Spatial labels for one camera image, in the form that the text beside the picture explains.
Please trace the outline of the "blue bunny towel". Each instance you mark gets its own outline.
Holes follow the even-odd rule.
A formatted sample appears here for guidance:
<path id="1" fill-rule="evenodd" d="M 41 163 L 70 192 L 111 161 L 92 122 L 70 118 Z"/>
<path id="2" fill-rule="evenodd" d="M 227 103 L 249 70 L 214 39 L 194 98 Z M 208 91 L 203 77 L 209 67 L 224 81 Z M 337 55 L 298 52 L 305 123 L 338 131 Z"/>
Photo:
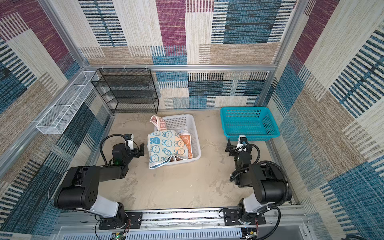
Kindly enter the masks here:
<path id="1" fill-rule="evenodd" d="M 149 169 L 157 169 L 172 161 L 187 160 L 187 144 L 174 130 L 154 131 L 148 135 Z"/>

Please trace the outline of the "white plastic basket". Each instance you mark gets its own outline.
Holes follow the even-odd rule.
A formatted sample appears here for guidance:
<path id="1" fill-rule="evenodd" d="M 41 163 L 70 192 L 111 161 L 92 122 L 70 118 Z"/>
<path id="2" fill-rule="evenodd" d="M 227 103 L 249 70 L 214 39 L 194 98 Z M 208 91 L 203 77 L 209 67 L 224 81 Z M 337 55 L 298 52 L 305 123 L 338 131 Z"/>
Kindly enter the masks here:
<path id="1" fill-rule="evenodd" d="M 152 116 L 155 130 L 148 134 L 149 168 L 183 164 L 201 157 L 198 133 L 192 115 Z"/>

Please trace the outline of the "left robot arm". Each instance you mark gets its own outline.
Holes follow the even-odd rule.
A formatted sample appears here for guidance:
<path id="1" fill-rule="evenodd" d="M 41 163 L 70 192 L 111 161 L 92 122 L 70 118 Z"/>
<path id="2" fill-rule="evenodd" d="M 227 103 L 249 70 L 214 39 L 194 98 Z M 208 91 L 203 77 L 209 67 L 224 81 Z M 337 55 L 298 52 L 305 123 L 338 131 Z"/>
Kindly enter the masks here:
<path id="1" fill-rule="evenodd" d="M 117 144 L 113 146 L 113 165 L 70 168 L 54 197 L 55 207 L 86 211 L 103 218 L 124 219 L 123 205 L 101 196 L 99 183 L 125 178 L 131 160 L 144 154 L 144 143 L 132 150 L 125 144 Z"/>

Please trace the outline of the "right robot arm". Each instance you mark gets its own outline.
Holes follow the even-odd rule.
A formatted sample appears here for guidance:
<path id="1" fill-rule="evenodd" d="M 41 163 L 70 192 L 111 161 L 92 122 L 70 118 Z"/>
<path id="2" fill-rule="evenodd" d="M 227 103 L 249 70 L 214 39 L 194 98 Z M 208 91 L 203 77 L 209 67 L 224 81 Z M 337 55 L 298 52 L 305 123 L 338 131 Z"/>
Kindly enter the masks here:
<path id="1" fill-rule="evenodd" d="M 249 143 L 246 137 L 240 136 L 236 145 L 228 140 L 225 152 L 234 158 L 235 164 L 229 181 L 239 188 L 253 189 L 250 196 L 240 200 L 237 212 L 230 213 L 237 217 L 239 224 L 255 224 L 264 213 L 291 200 L 292 191 L 285 171 L 274 162 L 261 161 L 260 148 Z"/>

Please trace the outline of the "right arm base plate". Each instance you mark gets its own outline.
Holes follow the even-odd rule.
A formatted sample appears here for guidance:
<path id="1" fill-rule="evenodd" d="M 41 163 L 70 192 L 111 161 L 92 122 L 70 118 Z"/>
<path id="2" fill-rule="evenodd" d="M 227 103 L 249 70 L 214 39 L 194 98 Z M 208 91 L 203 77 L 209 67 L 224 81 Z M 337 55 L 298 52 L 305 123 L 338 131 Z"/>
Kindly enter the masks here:
<path id="1" fill-rule="evenodd" d="M 261 214 L 247 213 L 238 209 L 222 208 L 218 214 L 226 226 L 266 224 L 266 219 Z"/>

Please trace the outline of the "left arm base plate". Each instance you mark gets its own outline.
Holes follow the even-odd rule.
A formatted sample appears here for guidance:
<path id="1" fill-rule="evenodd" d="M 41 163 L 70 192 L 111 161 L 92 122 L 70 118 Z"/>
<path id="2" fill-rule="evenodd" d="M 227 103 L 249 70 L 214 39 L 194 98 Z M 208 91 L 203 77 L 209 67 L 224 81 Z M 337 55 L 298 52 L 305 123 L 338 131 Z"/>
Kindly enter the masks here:
<path id="1" fill-rule="evenodd" d="M 142 224 L 143 212 L 126 212 L 125 216 L 103 218 L 99 223 L 99 230 L 128 230 L 139 229 Z"/>

